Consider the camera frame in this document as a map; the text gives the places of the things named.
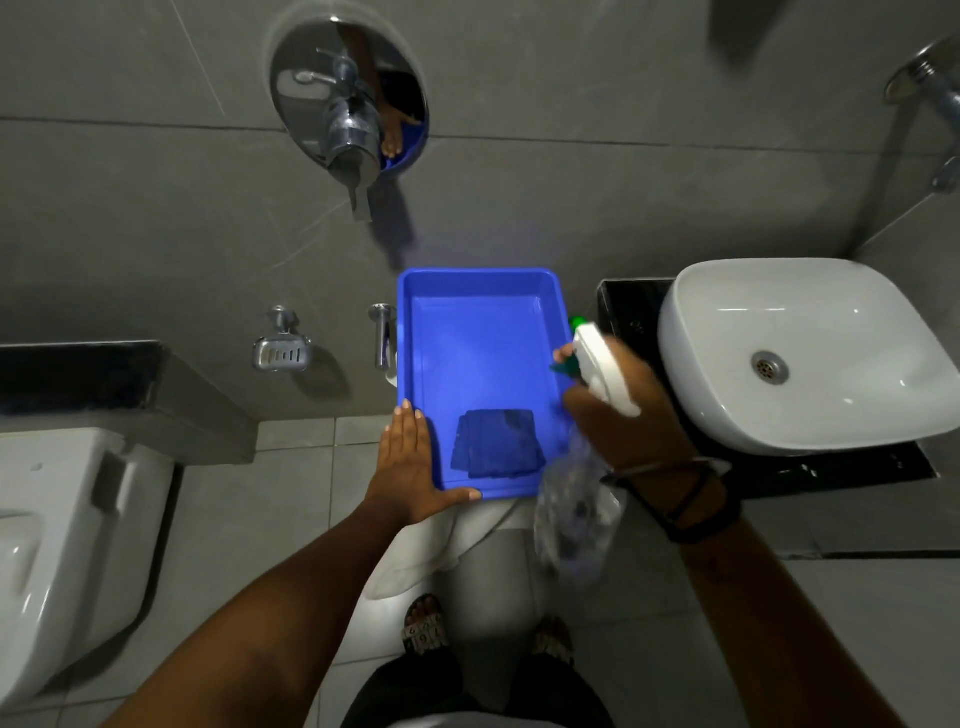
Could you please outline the person's right hand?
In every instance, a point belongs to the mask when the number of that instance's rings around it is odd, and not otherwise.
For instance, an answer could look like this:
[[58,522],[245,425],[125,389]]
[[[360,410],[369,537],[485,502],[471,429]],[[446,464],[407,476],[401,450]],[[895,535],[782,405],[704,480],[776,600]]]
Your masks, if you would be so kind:
[[625,417],[576,383],[563,394],[562,403],[585,439],[615,471],[697,457],[656,372],[617,337],[605,335],[605,340],[641,413]]

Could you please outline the clear spray bottle white head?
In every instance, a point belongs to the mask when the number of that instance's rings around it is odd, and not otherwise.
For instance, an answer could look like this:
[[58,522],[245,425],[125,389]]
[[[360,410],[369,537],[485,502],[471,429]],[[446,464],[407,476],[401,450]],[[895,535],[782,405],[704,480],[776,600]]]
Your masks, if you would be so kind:
[[[589,394],[617,413],[641,415],[595,323],[581,322],[575,328],[573,353],[555,369],[583,383]],[[609,473],[576,426],[571,427],[567,452],[543,470],[534,506],[534,553],[567,586],[583,588],[599,579],[627,511],[626,496],[605,481]]]

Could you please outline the blue plastic tray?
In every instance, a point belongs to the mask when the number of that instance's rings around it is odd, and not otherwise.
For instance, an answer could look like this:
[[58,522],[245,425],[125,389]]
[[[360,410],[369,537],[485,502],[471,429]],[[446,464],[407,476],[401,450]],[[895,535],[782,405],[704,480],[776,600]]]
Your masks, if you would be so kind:
[[397,403],[427,423],[440,491],[473,488],[484,500],[534,499],[543,469],[472,478],[454,468],[460,420],[481,409],[532,414],[547,462],[570,449],[563,394],[572,380],[553,370],[571,340],[558,276],[544,268],[409,269],[397,281]]

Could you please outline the person's left forearm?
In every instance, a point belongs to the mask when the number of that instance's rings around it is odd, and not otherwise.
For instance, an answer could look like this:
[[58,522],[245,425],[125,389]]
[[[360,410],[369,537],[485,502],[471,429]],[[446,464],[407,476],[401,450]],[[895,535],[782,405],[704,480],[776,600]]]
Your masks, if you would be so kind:
[[102,728],[303,728],[364,586],[412,514],[365,499],[213,613]]

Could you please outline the white towel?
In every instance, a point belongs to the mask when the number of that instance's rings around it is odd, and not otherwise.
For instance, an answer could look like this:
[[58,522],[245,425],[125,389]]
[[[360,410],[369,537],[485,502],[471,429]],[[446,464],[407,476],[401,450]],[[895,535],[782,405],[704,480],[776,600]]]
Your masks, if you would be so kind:
[[403,528],[368,578],[363,598],[398,597],[428,577],[454,569],[496,531],[531,530],[534,509],[533,498],[480,499]]

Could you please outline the black stone counter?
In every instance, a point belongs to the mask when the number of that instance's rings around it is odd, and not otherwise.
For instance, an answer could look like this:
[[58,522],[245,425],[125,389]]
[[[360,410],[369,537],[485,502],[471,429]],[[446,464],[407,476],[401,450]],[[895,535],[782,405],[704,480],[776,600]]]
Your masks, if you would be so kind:
[[660,311],[672,278],[605,279],[596,290],[598,323],[654,370],[685,433],[701,455],[730,465],[722,476],[743,501],[861,489],[923,480],[940,474],[916,442],[803,455],[753,455],[735,451],[700,430],[680,406],[661,356]]

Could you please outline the patterned sandal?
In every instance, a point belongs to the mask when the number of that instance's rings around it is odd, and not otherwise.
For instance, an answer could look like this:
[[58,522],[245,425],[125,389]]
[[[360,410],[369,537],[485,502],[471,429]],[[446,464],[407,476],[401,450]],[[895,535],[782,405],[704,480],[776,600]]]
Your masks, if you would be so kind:
[[545,614],[534,628],[531,656],[547,656],[574,668],[574,648],[569,626],[556,614]]
[[450,647],[441,602],[433,593],[418,597],[407,610],[401,632],[405,654],[424,656]]

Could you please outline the person's black trousers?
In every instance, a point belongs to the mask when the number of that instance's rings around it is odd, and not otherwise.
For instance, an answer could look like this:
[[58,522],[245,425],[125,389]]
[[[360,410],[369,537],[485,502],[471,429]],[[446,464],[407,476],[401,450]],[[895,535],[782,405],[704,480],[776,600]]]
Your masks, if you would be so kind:
[[450,647],[406,653],[360,689],[341,728],[616,728],[590,684],[547,653],[524,656],[503,710],[485,708],[466,687]]

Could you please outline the black wrist bands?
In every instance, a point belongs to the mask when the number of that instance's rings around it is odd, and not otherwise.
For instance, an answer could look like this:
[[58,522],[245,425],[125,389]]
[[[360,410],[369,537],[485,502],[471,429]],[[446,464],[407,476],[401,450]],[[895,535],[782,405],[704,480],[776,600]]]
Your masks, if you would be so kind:
[[612,470],[601,484],[624,491],[678,545],[701,543],[733,525],[741,500],[723,483],[729,463],[708,457]]

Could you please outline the chrome basin drain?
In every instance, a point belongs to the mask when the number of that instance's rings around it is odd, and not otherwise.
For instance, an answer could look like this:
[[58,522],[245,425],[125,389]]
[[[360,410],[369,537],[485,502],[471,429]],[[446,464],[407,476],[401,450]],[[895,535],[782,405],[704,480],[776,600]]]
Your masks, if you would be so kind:
[[771,385],[784,385],[790,378],[786,361],[769,350],[755,352],[750,358],[750,368],[762,382]]

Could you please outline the white ceramic wash basin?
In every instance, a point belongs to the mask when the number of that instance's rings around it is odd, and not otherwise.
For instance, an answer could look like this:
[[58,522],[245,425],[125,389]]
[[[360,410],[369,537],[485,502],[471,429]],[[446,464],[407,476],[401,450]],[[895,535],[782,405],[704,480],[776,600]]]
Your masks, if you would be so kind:
[[[683,412],[750,455],[861,450],[960,428],[960,370],[901,290],[835,258],[741,258],[687,267],[657,341]],[[790,370],[760,380],[752,355]]]

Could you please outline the black stone ledge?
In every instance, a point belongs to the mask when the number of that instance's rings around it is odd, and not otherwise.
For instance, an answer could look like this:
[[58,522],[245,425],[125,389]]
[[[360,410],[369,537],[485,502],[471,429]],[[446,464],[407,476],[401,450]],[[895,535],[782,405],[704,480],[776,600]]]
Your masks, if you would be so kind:
[[0,345],[0,433],[96,428],[184,466],[249,464],[258,422],[158,341]]

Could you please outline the white toilet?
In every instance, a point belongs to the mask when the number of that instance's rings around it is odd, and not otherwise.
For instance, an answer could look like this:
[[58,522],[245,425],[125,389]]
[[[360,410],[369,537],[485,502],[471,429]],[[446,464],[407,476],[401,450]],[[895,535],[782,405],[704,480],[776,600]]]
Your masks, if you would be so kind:
[[98,428],[0,434],[0,708],[137,619],[175,467]]

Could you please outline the chrome basin faucet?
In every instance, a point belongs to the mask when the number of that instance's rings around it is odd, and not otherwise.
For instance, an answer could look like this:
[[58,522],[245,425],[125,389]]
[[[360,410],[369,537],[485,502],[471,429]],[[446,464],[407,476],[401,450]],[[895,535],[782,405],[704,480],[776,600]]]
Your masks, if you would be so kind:
[[933,193],[947,195],[960,189],[960,80],[951,69],[960,64],[960,39],[943,37],[925,46],[900,67],[885,85],[883,101],[899,106],[922,98],[949,128],[953,140],[930,181]]

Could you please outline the chrome wall soap dish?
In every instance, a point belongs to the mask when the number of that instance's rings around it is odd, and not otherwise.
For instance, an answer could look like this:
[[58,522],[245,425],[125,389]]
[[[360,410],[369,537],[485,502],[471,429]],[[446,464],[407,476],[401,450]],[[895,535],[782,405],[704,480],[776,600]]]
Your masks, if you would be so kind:
[[251,352],[251,366],[264,373],[303,372],[313,360],[311,340],[299,331],[299,317],[284,305],[272,307],[267,318],[273,333],[258,339]]

